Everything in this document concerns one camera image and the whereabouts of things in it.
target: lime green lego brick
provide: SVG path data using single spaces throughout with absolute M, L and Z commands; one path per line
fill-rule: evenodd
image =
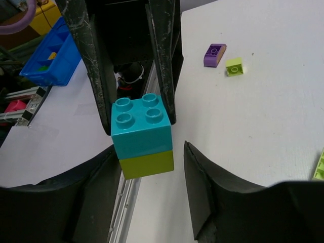
M 174 170 L 173 151 L 121 159 L 121 169 L 125 179 L 134 179 Z
M 315 180 L 324 180 L 324 149 L 319 158 L 313 179 Z
M 227 76 L 229 77 L 243 74 L 241 57 L 236 57 L 233 59 L 226 60 L 225 66 L 226 66 Z

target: purple cable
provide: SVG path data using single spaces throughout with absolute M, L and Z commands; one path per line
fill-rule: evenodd
M 11 25 L 0 25 L 0 34 L 14 34 L 20 32 L 32 22 L 36 13 L 36 0 L 27 0 L 27 6 L 27 13 L 20 21 Z

